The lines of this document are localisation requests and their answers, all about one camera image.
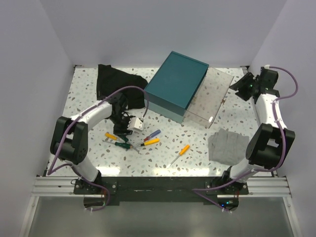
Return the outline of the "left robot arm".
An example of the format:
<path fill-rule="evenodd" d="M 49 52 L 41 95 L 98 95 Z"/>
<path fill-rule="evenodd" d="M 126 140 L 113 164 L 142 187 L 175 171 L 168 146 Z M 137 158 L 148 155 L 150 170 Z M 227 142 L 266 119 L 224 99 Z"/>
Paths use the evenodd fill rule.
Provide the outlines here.
<path fill-rule="evenodd" d="M 100 171 L 93 166 L 88 153 L 88 133 L 104 119 L 109 119 L 113 124 L 113 133 L 119 136 L 131 135 L 132 130 L 128 128 L 134 116 L 126 112 L 127 99 L 119 93 L 110 97 L 107 101 L 97 101 L 81 114 L 67 118 L 61 116 L 55 125 L 50 152 L 55 155 L 47 175 L 57 171 L 54 168 L 57 159 L 63 160 L 65 166 L 71 166 L 78 176 L 86 179 L 85 188 L 92 194 L 102 189 Z"/>

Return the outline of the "orange screwdriver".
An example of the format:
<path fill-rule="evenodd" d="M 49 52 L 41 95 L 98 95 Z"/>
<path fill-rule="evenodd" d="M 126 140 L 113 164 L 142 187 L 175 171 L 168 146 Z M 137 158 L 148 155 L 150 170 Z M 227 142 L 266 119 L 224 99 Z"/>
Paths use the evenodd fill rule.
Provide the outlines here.
<path fill-rule="evenodd" d="M 112 140 L 117 140 L 118 138 L 112 134 L 109 134 L 109 133 L 105 133 L 105 136 L 109 139 L 112 139 Z"/>
<path fill-rule="evenodd" d="M 152 140 L 148 140 L 148 141 L 145 141 L 139 145 L 136 145 L 135 148 L 137 147 L 142 147 L 142 146 L 148 146 L 148 145 L 152 145 L 152 144 L 155 144 L 155 143 L 158 143 L 160 141 L 159 138 L 155 138 L 155 139 L 152 139 Z"/>
<path fill-rule="evenodd" d="M 178 154 L 178 156 L 166 166 L 166 168 L 169 168 L 180 156 L 182 156 L 188 149 L 190 148 L 190 145 L 186 145 Z"/>

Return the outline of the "teal metal box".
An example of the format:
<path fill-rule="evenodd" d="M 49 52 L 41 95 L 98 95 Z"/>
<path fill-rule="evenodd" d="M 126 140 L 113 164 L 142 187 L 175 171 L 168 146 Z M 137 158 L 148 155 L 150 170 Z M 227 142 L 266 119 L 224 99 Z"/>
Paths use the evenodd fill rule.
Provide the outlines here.
<path fill-rule="evenodd" d="M 145 87 L 149 110 L 182 123 L 208 68 L 207 63 L 171 52 Z"/>

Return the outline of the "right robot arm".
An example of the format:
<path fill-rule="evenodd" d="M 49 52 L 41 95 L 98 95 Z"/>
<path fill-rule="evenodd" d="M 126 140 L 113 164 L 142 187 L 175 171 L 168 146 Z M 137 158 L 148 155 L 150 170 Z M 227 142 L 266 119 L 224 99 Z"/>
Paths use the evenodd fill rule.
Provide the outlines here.
<path fill-rule="evenodd" d="M 279 67 L 265 65 L 260 74 L 248 72 L 230 86 L 244 101 L 252 99 L 260 125 L 245 151 L 245 158 L 224 171 L 218 181 L 222 192 L 231 194 L 258 172 L 273 172 L 280 168 L 291 148 L 295 132 L 285 125 L 279 102 L 283 99 L 274 88 Z"/>

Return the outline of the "blue red screwdriver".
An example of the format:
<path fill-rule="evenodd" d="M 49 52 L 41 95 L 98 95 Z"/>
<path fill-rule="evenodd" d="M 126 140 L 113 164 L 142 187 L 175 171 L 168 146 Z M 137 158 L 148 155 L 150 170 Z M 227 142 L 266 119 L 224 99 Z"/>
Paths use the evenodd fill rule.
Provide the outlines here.
<path fill-rule="evenodd" d="M 161 133 L 161 130 L 160 130 L 160 129 L 154 131 L 153 133 L 151 133 L 150 135 L 148 135 L 145 139 L 143 139 L 141 142 L 139 142 L 136 146 L 139 146 L 139 145 L 141 145 L 142 143 L 149 141 L 150 139 L 152 139 L 153 137 L 157 136 L 157 135 L 160 134 L 160 133 Z"/>

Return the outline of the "clear plastic drawer tray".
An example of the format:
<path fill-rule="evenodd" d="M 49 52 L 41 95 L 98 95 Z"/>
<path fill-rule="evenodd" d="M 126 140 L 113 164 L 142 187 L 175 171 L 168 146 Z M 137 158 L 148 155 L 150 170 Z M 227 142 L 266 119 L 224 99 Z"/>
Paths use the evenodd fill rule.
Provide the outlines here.
<path fill-rule="evenodd" d="M 185 112 L 184 121 L 193 121 L 209 128 L 223 104 L 233 78 L 220 70 L 209 68 Z"/>

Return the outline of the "green screwdriver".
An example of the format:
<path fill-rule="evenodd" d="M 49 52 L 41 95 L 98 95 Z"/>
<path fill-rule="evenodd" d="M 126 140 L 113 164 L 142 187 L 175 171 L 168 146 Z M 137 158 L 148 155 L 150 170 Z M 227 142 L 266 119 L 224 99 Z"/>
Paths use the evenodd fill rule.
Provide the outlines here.
<path fill-rule="evenodd" d="M 105 141 L 106 143 L 115 145 L 117 147 L 121 147 L 123 149 L 129 150 L 132 149 L 132 146 L 129 143 L 121 143 L 121 142 L 110 142 L 110 141 Z"/>
<path fill-rule="evenodd" d="M 124 135 L 114 135 L 118 141 L 122 143 L 128 143 L 129 139 Z"/>

